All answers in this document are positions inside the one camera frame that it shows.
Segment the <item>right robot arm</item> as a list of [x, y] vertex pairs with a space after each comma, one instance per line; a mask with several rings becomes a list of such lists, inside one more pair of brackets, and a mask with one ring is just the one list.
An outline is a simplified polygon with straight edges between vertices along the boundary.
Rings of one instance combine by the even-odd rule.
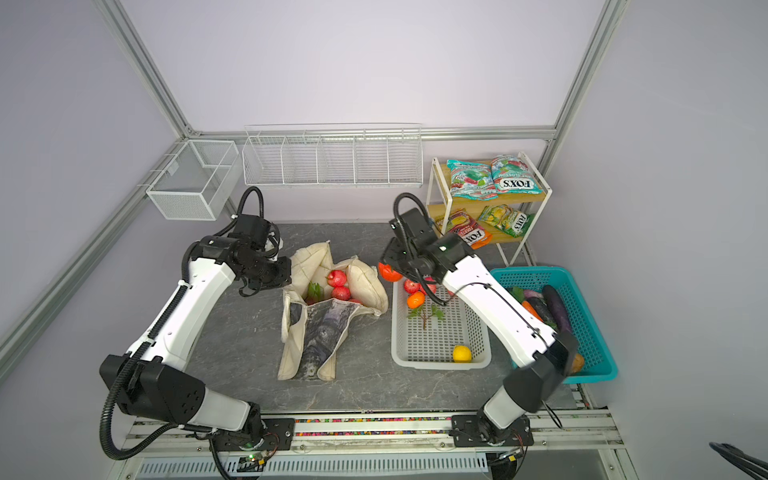
[[512, 425], [543, 407], [570, 376], [579, 342], [569, 331], [556, 331], [537, 320], [492, 276], [473, 249], [455, 233], [442, 236], [422, 201], [397, 195], [390, 221], [394, 238], [382, 254], [384, 264], [418, 282], [440, 306], [460, 300], [485, 323], [506, 348], [515, 368], [478, 411], [469, 438], [500, 445]]

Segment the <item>red tomato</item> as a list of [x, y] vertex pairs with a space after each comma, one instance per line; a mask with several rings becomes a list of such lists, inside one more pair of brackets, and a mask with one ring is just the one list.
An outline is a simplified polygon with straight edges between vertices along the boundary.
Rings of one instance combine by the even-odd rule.
[[388, 264], [379, 262], [377, 267], [381, 277], [388, 282], [396, 283], [403, 278], [401, 273], [396, 271], [392, 266]]

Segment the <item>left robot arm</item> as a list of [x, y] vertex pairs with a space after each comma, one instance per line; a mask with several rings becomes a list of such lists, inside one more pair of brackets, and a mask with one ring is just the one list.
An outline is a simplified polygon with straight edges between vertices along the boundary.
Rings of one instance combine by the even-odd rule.
[[[259, 449], [268, 431], [260, 407], [221, 394], [187, 373], [190, 355], [222, 294], [234, 283], [243, 298], [282, 288], [291, 281], [291, 261], [281, 255], [279, 228], [260, 208], [247, 214], [249, 197], [261, 199], [256, 186], [242, 195], [233, 219], [223, 229], [191, 243], [181, 261], [174, 293], [148, 329], [122, 355], [109, 355], [99, 368], [108, 388], [99, 421], [99, 443], [112, 460], [138, 455], [172, 429], [201, 433], [210, 446]], [[161, 425], [131, 448], [113, 439], [115, 411], [158, 420]]]

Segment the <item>pink dragon fruit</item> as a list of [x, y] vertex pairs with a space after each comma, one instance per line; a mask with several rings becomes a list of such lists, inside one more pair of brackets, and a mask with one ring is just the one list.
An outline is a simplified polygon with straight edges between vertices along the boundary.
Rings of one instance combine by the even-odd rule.
[[316, 282], [310, 282], [308, 285], [307, 296], [305, 302], [310, 305], [325, 299], [324, 288], [321, 284]]

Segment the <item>cream canvas grocery bag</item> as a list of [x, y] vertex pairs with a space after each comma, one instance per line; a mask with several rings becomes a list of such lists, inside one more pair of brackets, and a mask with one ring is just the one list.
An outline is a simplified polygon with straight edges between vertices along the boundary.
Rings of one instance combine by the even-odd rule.
[[[283, 288], [281, 341], [283, 352], [277, 378], [332, 381], [336, 377], [337, 354], [348, 337], [350, 325], [359, 317], [380, 317], [389, 299], [376, 269], [353, 256], [333, 261], [328, 241], [297, 250], [291, 257], [292, 282]], [[352, 298], [340, 301], [331, 296], [326, 277], [343, 270]], [[325, 299], [308, 305], [308, 285], [323, 286]]]

